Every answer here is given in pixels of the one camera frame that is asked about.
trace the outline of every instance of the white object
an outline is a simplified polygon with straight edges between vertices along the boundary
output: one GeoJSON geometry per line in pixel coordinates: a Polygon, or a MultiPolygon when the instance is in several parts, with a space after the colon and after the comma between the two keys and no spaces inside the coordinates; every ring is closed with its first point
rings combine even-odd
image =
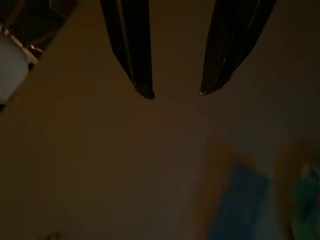
{"type": "Polygon", "coordinates": [[[0,33],[0,103],[9,100],[28,72],[28,59],[23,50],[0,33]]]}

